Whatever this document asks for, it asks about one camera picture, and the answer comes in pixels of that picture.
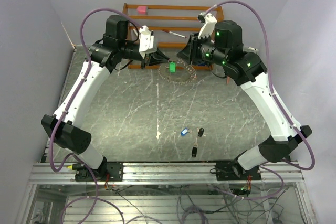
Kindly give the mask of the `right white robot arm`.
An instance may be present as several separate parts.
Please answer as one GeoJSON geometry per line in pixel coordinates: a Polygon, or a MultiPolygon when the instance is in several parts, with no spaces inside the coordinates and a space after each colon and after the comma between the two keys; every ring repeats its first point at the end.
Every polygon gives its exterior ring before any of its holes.
{"type": "Polygon", "coordinates": [[[312,134],[311,127],[301,125],[276,96],[261,58],[243,49],[242,28],[236,22],[204,22],[177,56],[188,63],[222,67],[225,75],[251,98],[269,127],[266,140],[235,158],[231,172],[236,179],[244,179],[250,169],[265,162],[282,161],[312,134]]]}

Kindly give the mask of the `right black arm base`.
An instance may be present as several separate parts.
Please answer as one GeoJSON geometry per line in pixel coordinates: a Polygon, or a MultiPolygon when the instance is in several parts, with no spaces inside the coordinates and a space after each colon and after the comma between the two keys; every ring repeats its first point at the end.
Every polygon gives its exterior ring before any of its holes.
{"type": "Polygon", "coordinates": [[[234,181],[234,180],[261,180],[259,166],[250,170],[244,170],[236,161],[224,160],[216,162],[214,168],[209,171],[216,175],[217,181],[234,181]]]}

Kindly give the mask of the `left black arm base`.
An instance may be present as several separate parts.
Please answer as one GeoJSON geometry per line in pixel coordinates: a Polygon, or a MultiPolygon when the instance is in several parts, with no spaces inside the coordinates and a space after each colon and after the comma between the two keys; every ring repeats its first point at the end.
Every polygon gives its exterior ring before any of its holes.
{"type": "MultiPolygon", "coordinates": [[[[93,176],[89,172],[88,168],[80,165],[79,163],[73,164],[72,169],[76,171],[75,181],[76,182],[93,182],[93,176]]],[[[122,163],[118,162],[107,162],[102,164],[98,169],[92,169],[93,174],[97,181],[108,181],[108,182],[121,182],[123,179],[123,169],[122,163]]]]}

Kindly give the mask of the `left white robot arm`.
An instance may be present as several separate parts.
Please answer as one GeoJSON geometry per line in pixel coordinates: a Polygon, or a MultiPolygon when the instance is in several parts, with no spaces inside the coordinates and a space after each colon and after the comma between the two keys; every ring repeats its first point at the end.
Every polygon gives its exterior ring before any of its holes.
{"type": "Polygon", "coordinates": [[[159,51],[154,33],[148,26],[139,25],[137,40],[129,41],[129,23],[137,25],[127,15],[111,15],[103,38],[91,47],[82,44],[86,58],[75,84],[53,115],[42,118],[41,124],[50,139],[49,162],[54,172],[61,170],[54,165],[52,157],[54,145],[58,145],[70,151],[68,157],[73,156],[88,166],[88,174],[94,180],[104,179],[106,158],[91,144],[91,134],[81,128],[96,93],[123,59],[140,61],[144,65],[171,62],[159,51]]]}

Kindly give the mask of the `green key tag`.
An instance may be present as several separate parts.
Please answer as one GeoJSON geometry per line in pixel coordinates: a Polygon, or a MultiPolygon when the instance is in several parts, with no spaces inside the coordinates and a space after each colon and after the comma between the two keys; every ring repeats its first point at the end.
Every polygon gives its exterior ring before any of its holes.
{"type": "Polygon", "coordinates": [[[176,63],[174,62],[169,63],[169,71],[170,73],[174,73],[176,71],[176,63]]]}

